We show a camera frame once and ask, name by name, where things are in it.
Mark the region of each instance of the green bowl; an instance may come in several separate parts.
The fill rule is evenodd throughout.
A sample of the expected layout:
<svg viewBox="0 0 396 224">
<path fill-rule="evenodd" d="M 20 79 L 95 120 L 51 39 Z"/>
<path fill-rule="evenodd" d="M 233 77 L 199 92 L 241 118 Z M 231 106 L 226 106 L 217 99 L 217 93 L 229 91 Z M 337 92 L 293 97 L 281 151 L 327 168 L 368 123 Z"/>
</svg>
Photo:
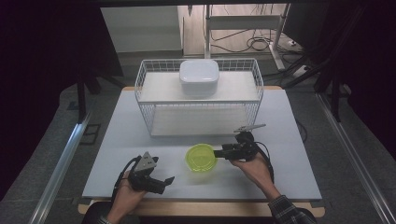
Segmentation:
<svg viewBox="0 0 396 224">
<path fill-rule="evenodd" d="M 193 172 L 210 171 L 218 162 L 213 147 L 208 144 L 198 144 L 191 147 L 186 153 L 185 160 Z"/>
</svg>

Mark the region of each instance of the human hand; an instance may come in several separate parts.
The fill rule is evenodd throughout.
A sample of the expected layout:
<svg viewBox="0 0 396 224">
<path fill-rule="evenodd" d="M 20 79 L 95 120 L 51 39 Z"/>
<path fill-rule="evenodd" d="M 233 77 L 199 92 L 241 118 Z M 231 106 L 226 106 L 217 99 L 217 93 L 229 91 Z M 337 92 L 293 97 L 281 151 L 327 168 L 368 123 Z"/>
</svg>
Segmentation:
<svg viewBox="0 0 396 224">
<path fill-rule="evenodd" d="M 131 213 L 147 193 L 146 191 L 132 189 L 128 181 L 129 172 L 124 173 L 113 206 L 107 215 L 107 220 L 112 224 L 119 223 L 126 215 Z"/>
<path fill-rule="evenodd" d="M 268 200 L 280 196 L 271 180 L 270 171 L 268 170 L 264 157 L 258 152 L 252 161 L 230 161 L 232 165 L 239 167 L 245 175 L 259 187 Z"/>
</svg>

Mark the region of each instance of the wire basket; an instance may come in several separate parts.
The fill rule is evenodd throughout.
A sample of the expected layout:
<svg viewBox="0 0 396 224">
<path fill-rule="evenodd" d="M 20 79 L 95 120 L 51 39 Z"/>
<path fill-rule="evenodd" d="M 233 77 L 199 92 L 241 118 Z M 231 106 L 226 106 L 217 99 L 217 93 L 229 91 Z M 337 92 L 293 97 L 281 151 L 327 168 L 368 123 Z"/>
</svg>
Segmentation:
<svg viewBox="0 0 396 224">
<path fill-rule="evenodd" d="M 179 69 L 186 60 L 144 60 L 135 97 L 151 136 L 234 135 L 252 125 L 262 101 L 262 75 L 255 59 L 214 59 L 218 89 L 210 96 L 183 93 Z"/>
</svg>

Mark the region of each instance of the sleeve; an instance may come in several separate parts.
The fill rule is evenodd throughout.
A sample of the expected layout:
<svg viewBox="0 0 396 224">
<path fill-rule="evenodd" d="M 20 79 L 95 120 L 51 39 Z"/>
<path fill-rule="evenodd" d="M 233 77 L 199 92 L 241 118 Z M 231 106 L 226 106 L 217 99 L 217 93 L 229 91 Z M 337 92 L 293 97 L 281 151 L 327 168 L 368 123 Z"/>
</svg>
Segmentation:
<svg viewBox="0 0 396 224">
<path fill-rule="evenodd" d="M 308 211 L 301 211 L 285 196 L 282 195 L 268 203 L 276 223 L 279 224 L 311 224 L 317 223 Z"/>
</svg>

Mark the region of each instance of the wall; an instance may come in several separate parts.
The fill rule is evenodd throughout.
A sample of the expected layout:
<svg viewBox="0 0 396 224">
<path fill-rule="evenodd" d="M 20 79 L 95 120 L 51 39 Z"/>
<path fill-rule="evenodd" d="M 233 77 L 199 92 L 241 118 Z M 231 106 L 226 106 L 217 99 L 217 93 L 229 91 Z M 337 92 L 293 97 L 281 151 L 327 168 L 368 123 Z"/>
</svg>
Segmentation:
<svg viewBox="0 0 396 224">
<path fill-rule="evenodd" d="M 116 52 L 181 49 L 177 7 L 101 8 Z"/>
</svg>

